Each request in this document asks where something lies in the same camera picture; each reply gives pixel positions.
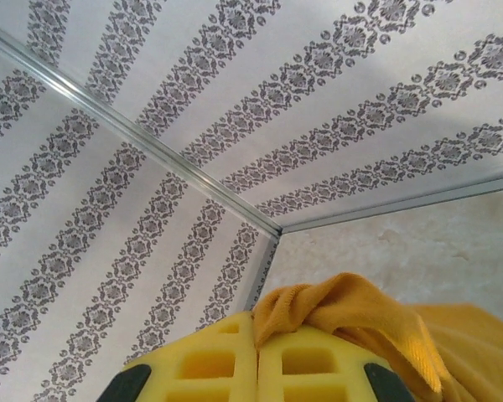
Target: marble pattern surface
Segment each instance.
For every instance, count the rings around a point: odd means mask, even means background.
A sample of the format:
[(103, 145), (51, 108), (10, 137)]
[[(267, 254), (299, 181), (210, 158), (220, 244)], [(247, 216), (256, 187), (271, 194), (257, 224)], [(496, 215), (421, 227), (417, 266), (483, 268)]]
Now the marble pattern surface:
[(400, 302), (472, 302), (503, 320), (503, 191), (284, 235), (262, 294), (343, 271)]

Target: yellow foam block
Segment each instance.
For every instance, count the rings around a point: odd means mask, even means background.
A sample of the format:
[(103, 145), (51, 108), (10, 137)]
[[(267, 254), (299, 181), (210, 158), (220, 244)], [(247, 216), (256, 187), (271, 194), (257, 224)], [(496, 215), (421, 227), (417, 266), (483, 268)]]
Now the yellow foam block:
[(175, 343), (134, 359), (147, 364), (148, 382), (137, 402), (255, 402), (257, 352), (252, 317), (227, 317)]
[(259, 353), (257, 400), (356, 402), (376, 400), (364, 366), (386, 360), (326, 332), (302, 326), (274, 337)]
[(122, 374), (144, 370), (144, 382), (121, 378), (100, 401), (413, 401), (399, 378), (384, 380), (380, 367), (395, 376), (374, 353), (307, 326), (257, 351), (252, 315), (243, 312), (133, 360)]

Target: patterned wallpaper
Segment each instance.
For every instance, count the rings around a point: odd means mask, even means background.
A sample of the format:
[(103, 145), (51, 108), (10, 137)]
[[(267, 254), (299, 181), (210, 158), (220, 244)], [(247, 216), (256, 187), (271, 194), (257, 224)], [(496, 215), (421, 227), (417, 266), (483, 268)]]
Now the patterned wallpaper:
[[(503, 0), (9, 0), (0, 28), (280, 225), (503, 177)], [(94, 399), (249, 307), (274, 250), (0, 57), (0, 400)]]
[(249, 308), (275, 245), (0, 57), (0, 401), (95, 400)]
[[(284, 226), (503, 177), (503, 0), (474, 1), (12, 0), (0, 27)], [(15, 116), (44, 90), (4, 80)]]

